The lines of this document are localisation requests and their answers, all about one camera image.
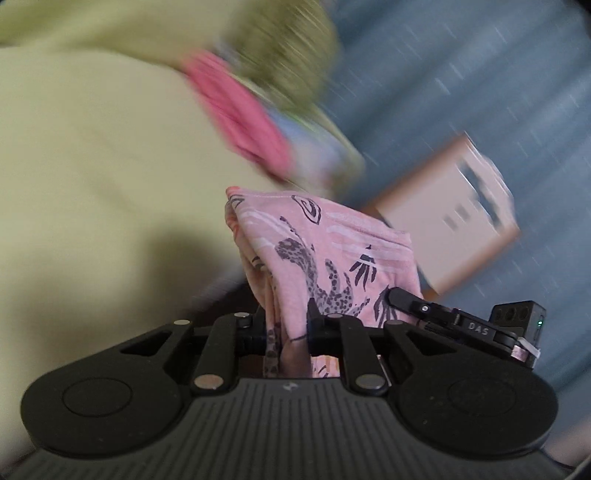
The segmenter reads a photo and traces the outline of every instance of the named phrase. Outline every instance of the cardboard box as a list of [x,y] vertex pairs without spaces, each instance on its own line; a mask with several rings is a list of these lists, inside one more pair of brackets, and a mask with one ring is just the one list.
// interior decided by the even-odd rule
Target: cardboard box
[[465,134],[363,211],[411,234],[426,299],[465,281],[519,235],[511,192]]

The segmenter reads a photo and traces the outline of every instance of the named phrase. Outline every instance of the pink patterned cloth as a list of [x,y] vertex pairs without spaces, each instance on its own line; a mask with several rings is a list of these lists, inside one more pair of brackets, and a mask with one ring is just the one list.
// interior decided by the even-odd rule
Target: pink patterned cloth
[[357,316],[366,326],[389,319],[416,323],[385,299],[389,288],[421,296],[407,233],[342,205],[298,192],[226,191],[234,233],[251,289],[267,320],[267,377],[332,377],[336,359],[310,358],[306,314]]

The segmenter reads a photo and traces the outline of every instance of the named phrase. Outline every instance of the pink fabric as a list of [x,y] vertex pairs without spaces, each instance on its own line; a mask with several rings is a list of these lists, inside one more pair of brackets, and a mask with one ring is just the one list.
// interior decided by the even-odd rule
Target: pink fabric
[[258,99],[232,78],[226,62],[204,51],[186,65],[185,71],[233,149],[286,179],[291,173],[288,141]]
[[306,313],[357,316],[366,326],[416,320],[385,301],[389,288],[421,296],[407,233],[329,200],[297,192],[227,189],[226,223],[267,319],[268,377],[339,374],[331,357],[310,359]]

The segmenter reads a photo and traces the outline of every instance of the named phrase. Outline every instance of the silver rivet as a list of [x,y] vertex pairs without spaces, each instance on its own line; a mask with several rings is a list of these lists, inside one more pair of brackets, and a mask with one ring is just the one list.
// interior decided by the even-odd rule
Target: silver rivet
[[386,381],[383,377],[376,374],[363,374],[355,379],[355,383],[359,388],[363,388],[364,390],[377,390],[382,388],[386,384]]
[[216,390],[223,385],[223,378],[219,375],[205,374],[199,375],[193,383],[204,390]]

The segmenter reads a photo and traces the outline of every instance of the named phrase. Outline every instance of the folded garment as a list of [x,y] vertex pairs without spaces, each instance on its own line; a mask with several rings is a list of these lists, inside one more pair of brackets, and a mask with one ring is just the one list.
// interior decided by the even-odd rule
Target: folded garment
[[267,108],[291,145],[290,181],[322,197],[332,197],[343,170],[350,168],[349,152],[329,131],[315,122]]
[[331,357],[310,358],[307,308],[357,316],[366,326],[415,323],[386,301],[389,288],[420,296],[407,233],[329,200],[297,192],[227,189],[226,223],[234,234],[251,289],[265,309],[264,375],[329,377]]
[[289,178],[290,145],[259,100],[208,51],[186,64],[185,72],[204,107],[234,151],[280,179]]

